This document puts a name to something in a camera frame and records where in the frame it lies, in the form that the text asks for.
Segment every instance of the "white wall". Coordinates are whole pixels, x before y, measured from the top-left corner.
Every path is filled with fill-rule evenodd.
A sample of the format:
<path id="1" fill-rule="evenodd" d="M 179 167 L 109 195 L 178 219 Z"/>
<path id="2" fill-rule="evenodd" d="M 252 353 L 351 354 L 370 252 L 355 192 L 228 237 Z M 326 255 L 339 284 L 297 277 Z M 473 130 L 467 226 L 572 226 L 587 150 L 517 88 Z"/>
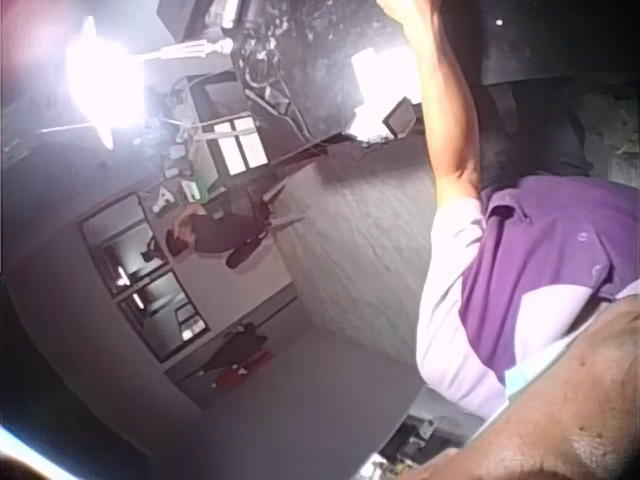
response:
<path id="1" fill-rule="evenodd" d="M 318 327 L 229 392 L 153 478 L 346 480 L 404 419 L 416 371 Z"/>
<path id="2" fill-rule="evenodd" d="M 58 229 L 3 281 L 33 342 L 114 431 L 154 453 L 197 420 L 200 410 L 111 301 L 76 224 Z"/>

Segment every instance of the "person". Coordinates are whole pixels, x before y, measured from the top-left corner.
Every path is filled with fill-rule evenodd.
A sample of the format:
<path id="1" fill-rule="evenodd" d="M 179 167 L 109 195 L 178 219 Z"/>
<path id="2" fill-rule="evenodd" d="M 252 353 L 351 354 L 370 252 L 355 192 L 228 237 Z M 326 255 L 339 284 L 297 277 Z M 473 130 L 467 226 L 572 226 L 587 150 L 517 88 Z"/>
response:
<path id="1" fill-rule="evenodd" d="M 173 228 L 167 230 L 165 243 L 173 257 L 188 249 L 202 254 L 248 249 L 250 254 L 262 243 L 268 226 L 268 217 L 225 213 L 213 218 L 202 205 L 191 203 L 176 217 Z M 235 268 L 244 259 L 227 264 Z"/>
<path id="2" fill-rule="evenodd" d="M 401 480 L 637 478 L 638 338 L 640 300 L 631 295 L 604 309 L 465 447 Z"/>
<path id="3" fill-rule="evenodd" d="M 439 2 L 378 4 L 416 56 L 436 186 L 418 368 L 434 390 L 489 418 L 507 400 L 506 371 L 638 288 L 638 191 L 535 175 L 481 192 L 477 114 Z"/>

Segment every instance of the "black garment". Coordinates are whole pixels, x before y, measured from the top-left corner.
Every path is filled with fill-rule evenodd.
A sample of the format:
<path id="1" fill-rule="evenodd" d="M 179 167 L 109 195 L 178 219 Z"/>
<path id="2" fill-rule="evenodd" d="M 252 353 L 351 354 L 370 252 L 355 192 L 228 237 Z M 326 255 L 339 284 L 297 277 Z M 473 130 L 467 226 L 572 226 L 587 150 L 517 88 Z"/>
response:
<path id="1" fill-rule="evenodd" d="M 223 217 L 193 215 L 191 229 L 196 236 L 194 250 L 198 253 L 224 253 L 257 239 L 265 225 L 255 217 L 226 213 Z"/>

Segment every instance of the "person in dark shirt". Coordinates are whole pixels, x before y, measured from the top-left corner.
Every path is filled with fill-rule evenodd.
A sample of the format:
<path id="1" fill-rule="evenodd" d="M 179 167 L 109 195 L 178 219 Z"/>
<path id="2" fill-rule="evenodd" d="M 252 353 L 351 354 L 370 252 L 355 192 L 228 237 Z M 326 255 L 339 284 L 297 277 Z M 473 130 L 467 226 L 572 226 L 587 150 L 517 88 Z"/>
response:
<path id="1" fill-rule="evenodd" d="M 267 228 L 268 218 L 234 213 L 213 218 L 202 205 L 192 203 L 178 215 L 173 228 L 167 231 L 165 242 L 173 257 L 187 249 L 203 254 L 246 250 L 250 255 L 262 243 Z"/>

